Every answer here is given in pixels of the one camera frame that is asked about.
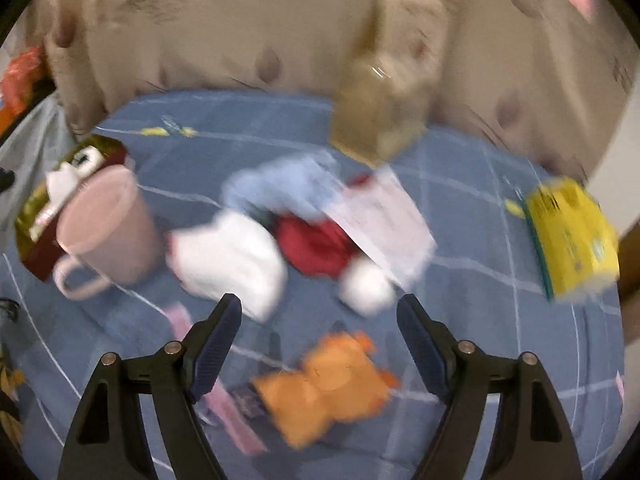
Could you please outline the kraft paper snack bag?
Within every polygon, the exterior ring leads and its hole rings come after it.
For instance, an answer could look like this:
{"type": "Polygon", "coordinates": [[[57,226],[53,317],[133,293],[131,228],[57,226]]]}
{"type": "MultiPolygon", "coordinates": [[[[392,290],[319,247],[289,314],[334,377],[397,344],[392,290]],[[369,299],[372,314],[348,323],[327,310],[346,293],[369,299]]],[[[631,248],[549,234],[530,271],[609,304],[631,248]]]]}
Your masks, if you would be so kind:
{"type": "Polygon", "coordinates": [[[334,99],[329,142],[346,156],[377,167],[418,140],[433,83],[401,62],[366,54],[347,67],[334,99]]]}

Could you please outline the white fluffy sock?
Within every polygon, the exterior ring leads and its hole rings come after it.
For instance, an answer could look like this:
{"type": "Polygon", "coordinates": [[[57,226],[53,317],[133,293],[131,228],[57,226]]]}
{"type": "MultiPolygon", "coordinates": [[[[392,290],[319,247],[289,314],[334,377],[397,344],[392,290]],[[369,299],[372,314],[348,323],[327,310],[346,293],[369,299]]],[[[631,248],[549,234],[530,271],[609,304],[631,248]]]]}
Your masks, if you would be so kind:
{"type": "Polygon", "coordinates": [[[97,172],[105,162],[103,154],[92,145],[82,148],[70,162],[62,162],[58,170],[63,174],[84,180],[97,172]]]}

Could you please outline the beige leaf print curtain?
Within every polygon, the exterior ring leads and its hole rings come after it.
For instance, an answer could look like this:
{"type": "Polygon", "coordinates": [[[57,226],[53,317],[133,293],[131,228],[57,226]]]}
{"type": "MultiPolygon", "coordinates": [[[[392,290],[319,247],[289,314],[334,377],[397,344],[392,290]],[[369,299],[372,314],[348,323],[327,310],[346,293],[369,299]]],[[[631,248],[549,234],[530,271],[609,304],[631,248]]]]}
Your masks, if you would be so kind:
{"type": "Polygon", "coordinates": [[[636,36],[608,0],[32,0],[25,26],[77,133],[145,93],[335,96],[362,58],[398,103],[576,179],[623,117],[636,36]]]}

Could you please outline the yellow tissue pack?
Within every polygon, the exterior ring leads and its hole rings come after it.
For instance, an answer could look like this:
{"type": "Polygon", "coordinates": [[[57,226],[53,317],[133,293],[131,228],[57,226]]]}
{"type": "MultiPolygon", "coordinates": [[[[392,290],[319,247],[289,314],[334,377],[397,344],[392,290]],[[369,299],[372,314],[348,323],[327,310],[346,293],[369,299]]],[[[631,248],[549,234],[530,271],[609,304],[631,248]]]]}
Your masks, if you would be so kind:
{"type": "Polygon", "coordinates": [[[617,282],[617,233],[577,181],[557,177],[538,184],[526,195],[524,211],[550,300],[581,302],[617,282]]]}

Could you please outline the red plastic bag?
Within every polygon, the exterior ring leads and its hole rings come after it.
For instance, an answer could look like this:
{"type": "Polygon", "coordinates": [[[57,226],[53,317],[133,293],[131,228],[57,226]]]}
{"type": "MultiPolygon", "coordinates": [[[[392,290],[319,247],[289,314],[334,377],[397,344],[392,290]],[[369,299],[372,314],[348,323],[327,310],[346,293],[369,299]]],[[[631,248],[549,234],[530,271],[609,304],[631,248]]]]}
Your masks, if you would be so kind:
{"type": "Polygon", "coordinates": [[[9,62],[1,79],[1,133],[27,110],[47,76],[43,47],[31,47],[9,62]]]}

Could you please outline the white knit glove red cuff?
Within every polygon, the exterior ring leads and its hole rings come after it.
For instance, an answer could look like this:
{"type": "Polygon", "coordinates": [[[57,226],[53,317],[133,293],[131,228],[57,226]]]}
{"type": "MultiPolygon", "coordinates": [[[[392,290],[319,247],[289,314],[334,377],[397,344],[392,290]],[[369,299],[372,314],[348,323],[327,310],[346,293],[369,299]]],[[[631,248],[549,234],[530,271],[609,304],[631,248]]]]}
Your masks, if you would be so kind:
{"type": "Polygon", "coordinates": [[[231,209],[207,224],[169,232],[166,263],[188,294],[213,300],[233,294],[257,323],[269,320],[288,279],[273,236],[231,209]]]}

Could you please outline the gold red tin box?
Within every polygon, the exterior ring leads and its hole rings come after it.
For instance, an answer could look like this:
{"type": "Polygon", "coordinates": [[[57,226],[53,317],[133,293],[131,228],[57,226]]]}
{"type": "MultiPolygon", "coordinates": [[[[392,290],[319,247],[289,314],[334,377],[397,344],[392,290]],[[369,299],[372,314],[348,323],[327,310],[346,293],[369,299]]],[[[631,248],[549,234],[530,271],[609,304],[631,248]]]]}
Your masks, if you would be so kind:
{"type": "Polygon", "coordinates": [[[102,169],[123,165],[128,157],[119,140],[92,134],[68,152],[24,203],[14,222],[21,263],[40,281],[47,281],[64,255],[56,241],[58,217],[82,182],[102,169]]]}

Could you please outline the red sleep mask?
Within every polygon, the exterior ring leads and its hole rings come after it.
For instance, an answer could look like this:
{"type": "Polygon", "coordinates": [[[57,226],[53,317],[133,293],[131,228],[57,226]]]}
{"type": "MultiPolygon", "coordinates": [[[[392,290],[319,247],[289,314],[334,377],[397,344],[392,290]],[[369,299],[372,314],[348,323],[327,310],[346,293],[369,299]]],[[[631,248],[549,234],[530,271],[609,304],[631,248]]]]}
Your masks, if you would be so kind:
{"type": "Polygon", "coordinates": [[[331,219],[311,223],[285,214],[274,219],[271,233],[284,260],[300,274],[336,280],[360,249],[331,219]]]}

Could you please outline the orange plush toy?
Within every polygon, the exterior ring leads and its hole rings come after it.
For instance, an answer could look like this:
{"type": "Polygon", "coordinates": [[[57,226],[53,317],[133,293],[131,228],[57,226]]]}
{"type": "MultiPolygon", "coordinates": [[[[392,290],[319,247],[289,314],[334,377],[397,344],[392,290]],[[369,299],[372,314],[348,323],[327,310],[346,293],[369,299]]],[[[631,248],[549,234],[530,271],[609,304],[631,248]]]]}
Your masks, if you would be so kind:
{"type": "Polygon", "coordinates": [[[273,425],[299,450],[323,437],[338,422],[350,424],[380,414],[399,380],[370,359],[376,351],[363,332],[324,335],[296,370],[252,380],[273,425]]]}

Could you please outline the light green plastic bag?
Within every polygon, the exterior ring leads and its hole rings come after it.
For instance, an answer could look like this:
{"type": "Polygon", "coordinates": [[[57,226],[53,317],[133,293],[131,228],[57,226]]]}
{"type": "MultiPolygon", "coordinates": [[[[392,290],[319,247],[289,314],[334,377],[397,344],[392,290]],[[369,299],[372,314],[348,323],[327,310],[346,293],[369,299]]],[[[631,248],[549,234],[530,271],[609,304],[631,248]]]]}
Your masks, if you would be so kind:
{"type": "Polygon", "coordinates": [[[15,177],[1,193],[2,252],[24,201],[75,145],[57,91],[41,101],[2,144],[1,168],[13,171],[15,177]]]}

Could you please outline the floral white sachet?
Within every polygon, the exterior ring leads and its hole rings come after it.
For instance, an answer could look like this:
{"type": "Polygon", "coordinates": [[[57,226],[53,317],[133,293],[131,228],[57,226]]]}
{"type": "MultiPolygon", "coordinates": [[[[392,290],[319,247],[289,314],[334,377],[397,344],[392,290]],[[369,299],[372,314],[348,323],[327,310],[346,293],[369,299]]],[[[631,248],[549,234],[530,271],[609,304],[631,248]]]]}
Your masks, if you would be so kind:
{"type": "Polygon", "coordinates": [[[403,290],[412,289],[434,256],[434,237],[389,166],[345,186],[324,213],[403,290]]]}

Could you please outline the light blue fluffy sock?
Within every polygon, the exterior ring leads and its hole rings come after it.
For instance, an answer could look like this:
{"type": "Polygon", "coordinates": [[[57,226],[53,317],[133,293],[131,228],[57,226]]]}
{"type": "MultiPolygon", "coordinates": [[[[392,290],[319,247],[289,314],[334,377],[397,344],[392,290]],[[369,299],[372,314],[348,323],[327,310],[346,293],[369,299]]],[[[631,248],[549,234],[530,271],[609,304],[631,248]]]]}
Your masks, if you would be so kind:
{"type": "Polygon", "coordinates": [[[316,221],[344,188],[340,170],[325,150],[283,156],[232,174],[221,185],[220,200],[258,221],[285,214],[316,221]]]}

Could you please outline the pink ceramic mug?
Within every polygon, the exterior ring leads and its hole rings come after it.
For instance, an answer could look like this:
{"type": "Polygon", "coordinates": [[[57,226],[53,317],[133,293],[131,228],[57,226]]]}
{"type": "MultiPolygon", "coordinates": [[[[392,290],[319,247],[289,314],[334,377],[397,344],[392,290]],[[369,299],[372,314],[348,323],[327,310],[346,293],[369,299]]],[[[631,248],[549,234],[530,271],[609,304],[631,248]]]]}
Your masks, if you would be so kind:
{"type": "Polygon", "coordinates": [[[164,258],[164,242],[133,171],[108,166],[80,186],[58,218],[64,256],[52,271],[69,300],[99,295],[113,285],[147,278],[164,258]]]}

